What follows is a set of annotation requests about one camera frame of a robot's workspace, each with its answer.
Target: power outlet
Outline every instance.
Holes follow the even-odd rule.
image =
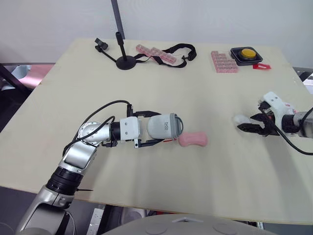
[[[90,225],[87,231],[87,235],[96,235],[99,229],[99,225],[101,222],[102,214],[103,214],[102,209],[95,208],[91,217]]]

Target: metal pole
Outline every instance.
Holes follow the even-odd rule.
[[[120,32],[122,35],[122,38],[125,39],[121,15],[119,14],[117,0],[111,0],[111,3],[112,3],[112,7],[113,7],[114,16],[115,16],[117,31]]]

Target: pink ice cube tray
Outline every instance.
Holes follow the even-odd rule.
[[[233,59],[227,58],[225,53],[219,54],[218,51],[212,51],[211,56],[213,59],[213,63],[216,69],[216,72],[238,72],[238,66],[236,61]]]
[[[142,54],[145,54],[146,56],[150,57],[152,55],[155,55],[155,56],[158,56],[160,57],[162,60],[164,61],[167,61],[171,64],[175,63],[176,62],[176,57],[170,55],[170,54],[167,54],[165,53],[164,51],[158,49],[158,48],[147,48],[147,47],[144,47],[143,45],[139,44],[136,46],[136,50],[139,52],[139,53],[142,53]]]

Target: round base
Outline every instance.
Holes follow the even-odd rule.
[[[116,61],[116,66],[120,70],[130,70],[131,68],[135,67],[136,59],[130,55],[126,56],[127,60],[124,60],[123,57],[119,57]]]

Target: wooden tabletop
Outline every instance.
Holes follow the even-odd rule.
[[[120,56],[115,40],[107,53]],[[159,49],[177,42],[125,41]],[[131,142],[100,148],[76,198],[93,202],[171,212],[279,223],[313,221],[313,157],[291,149],[278,136],[262,137],[238,130],[236,114],[258,113],[257,102],[275,92],[297,110],[306,111],[313,96],[279,49],[254,48],[269,71],[239,67],[238,73],[216,73],[211,51],[240,45],[194,44],[197,57],[182,69],[153,60],[119,70],[94,49],[94,39],[78,39],[0,133],[0,185],[38,192],[62,157],[62,150],[82,121],[100,106],[117,99],[134,111],[176,113],[185,131],[205,131],[206,147],[180,147],[175,141],[134,149]],[[174,53],[180,58],[185,51]],[[126,116],[116,104],[93,120]],[[313,151],[313,140],[293,143]]]

